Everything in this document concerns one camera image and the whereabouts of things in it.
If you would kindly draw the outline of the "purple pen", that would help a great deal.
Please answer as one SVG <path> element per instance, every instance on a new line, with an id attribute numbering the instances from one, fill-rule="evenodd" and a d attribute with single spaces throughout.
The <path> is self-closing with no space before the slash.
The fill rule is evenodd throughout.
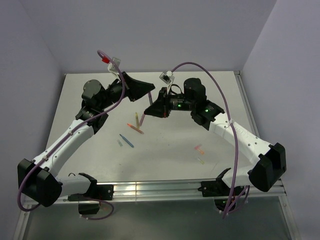
<path id="1" fill-rule="evenodd" d="M 151 106 L 153 104 L 153 98 L 152 98 L 151 92 L 148 92 L 148 100 L 149 100 L 149 104 Z"/>

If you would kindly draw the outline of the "pink pen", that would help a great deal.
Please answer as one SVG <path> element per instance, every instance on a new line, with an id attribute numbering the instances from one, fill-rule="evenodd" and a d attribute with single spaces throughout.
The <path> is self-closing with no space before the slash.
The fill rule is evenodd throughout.
<path id="1" fill-rule="evenodd" d="M 139 125 L 142 126 L 143 124 L 143 121 L 144 121 L 144 118 L 145 118 L 145 114 L 143 113 L 141 118 L 140 118 L 140 121 L 139 121 Z"/>

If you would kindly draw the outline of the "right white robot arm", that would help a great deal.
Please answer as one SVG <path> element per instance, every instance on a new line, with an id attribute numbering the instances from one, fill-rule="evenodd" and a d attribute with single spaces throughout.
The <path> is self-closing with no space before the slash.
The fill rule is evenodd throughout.
<path id="1" fill-rule="evenodd" d="M 183 83 L 183 90 L 183 93 L 174 94 L 167 87 L 162 87 L 157 99 L 144 110 L 144 114 L 167 118 L 171 111 L 189 111 L 195 123 L 238 147 L 238 152 L 251 165 L 238 169 L 236 174 L 225 169 L 216 178 L 216 189 L 220 194 L 227 195 L 234 187 L 247 185 L 268 192 L 287 170 L 284 146 L 264 141 L 229 120 L 223 108 L 207 99 L 206 88 L 200 79 L 188 78 Z"/>

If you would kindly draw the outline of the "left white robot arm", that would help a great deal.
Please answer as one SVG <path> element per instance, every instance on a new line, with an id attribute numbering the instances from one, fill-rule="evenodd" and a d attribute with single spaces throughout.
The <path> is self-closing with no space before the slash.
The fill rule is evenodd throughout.
<path id="1" fill-rule="evenodd" d="M 77 149 L 103 127 L 108 112 L 116 108 L 122 99 L 134 102 L 154 89 L 154 84 L 136 80 L 124 71 L 107 88 L 96 79 L 87 81 L 81 95 L 81 109 L 68 129 L 40 155 L 32 160 L 24 158 L 18 164 L 19 208 L 27 211 L 21 202 L 22 194 L 44 207 L 64 196 L 80 195 L 86 200 L 95 198 L 98 181 L 94 177 L 79 173 L 58 178 L 60 170 Z"/>

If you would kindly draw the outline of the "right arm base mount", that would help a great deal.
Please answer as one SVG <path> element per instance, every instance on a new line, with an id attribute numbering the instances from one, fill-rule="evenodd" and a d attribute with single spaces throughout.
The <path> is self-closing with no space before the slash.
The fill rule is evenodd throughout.
<path id="1" fill-rule="evenodd" d="M 231 168 L 226 168 L 222 171 L 215 180 L 205 180 L 200 182 L 200 187 L 197 189 L 201 192 L 202 197 L 226 197 L 226 199 L 218 199 L 214 201 L 214 204 L 218 211 L 224 211 L 227 206 L 227 200 L 230 193 L 230 188 L 222 181 L 222 177 Z"/>

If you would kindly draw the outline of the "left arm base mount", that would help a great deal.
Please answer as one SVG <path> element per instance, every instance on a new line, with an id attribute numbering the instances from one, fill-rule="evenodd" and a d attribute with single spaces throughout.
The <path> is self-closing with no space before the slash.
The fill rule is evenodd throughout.
<path id="1" fill-rule="evenodd" d="M 69 202 L 84 202 L 84 201 L 93 201 L 96 202 L 90 206 L 90 203 L 79 203 L 78 204 L 78 213 L 81 218 L 90 221 L 99 221 L 109 218 L 115 210 L 115 207 L 111 201 L 114 195 L 114 185 L 113 184 L 97 184 L 93 189 L 88 193 L 84 194 L 72 194 L 67 197 Z M 107 215 L 94 217 L 103 205 L 109 206 L 109 211 Z"/>

